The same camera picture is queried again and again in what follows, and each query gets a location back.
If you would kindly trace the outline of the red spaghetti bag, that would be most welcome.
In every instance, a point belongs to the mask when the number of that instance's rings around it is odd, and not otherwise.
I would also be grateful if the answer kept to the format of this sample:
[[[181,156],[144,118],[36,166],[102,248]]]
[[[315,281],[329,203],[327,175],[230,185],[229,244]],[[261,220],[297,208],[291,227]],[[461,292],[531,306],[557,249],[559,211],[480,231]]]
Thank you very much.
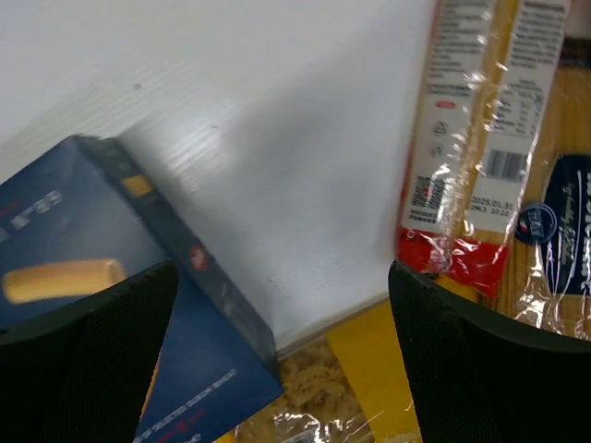
[[[397,255],[458,294],[493,295],[555,78],[569,1],[440,1]]]

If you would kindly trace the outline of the dark label spaghetti bag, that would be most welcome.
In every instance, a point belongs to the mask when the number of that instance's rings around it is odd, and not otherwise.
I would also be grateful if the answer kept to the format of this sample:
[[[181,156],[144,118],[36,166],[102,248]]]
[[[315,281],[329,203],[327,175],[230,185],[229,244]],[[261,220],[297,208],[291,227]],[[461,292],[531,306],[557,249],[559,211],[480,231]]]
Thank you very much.
[[[558,68],[494,299],[506,317],[590,338],[590,68]]]

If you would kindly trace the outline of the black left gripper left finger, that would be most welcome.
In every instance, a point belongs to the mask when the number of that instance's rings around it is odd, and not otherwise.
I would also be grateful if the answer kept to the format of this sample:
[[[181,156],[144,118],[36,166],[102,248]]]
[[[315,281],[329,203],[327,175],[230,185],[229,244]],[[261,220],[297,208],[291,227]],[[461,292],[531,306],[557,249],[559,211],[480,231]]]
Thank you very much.
[[[178,284],[164,261],[4,330],[2,441],[132,441]]]

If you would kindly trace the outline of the blue Barilla pasta box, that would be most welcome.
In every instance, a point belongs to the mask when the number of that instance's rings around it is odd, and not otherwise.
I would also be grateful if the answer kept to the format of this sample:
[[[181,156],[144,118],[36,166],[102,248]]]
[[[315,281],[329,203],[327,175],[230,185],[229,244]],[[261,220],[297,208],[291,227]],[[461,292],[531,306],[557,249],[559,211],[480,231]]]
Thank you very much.
[[[165,260],[175,305],[138,442],[211,442],[283,391],[271,329],[113,138],[67,138],[1,185],[1,322]]]

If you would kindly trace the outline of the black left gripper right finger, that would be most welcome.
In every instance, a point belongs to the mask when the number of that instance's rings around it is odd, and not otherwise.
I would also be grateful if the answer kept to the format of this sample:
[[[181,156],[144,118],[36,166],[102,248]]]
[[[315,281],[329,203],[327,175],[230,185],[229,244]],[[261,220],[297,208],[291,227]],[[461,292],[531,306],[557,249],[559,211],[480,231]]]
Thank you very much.
[[[498,314],[398,260],[389,296],[423,441],[589,441],[589,342]]]

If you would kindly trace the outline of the yellow fusilli pasta bag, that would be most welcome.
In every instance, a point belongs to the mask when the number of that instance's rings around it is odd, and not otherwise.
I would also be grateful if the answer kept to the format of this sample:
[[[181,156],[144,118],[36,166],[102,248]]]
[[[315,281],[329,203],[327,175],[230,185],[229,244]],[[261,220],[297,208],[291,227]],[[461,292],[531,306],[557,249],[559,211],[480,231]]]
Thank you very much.
[[[284,393],[223,442],[419,442],[391,307],[379,303],[280,361]]]

